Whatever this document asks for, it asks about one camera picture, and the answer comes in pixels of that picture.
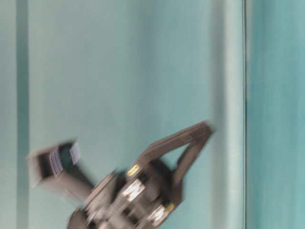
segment motion blur object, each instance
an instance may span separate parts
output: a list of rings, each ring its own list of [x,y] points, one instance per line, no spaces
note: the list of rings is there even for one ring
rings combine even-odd
[[[96,186],[84,175],[76,140],[30,153],[33,185],[68,193],[83,206],[71,215],[68,229],[153,229],[182,202],[183,177],[212,131],[200,122],[148,146],[127,171],[112,172]],[[189,144],[171,171],[160,159]]]

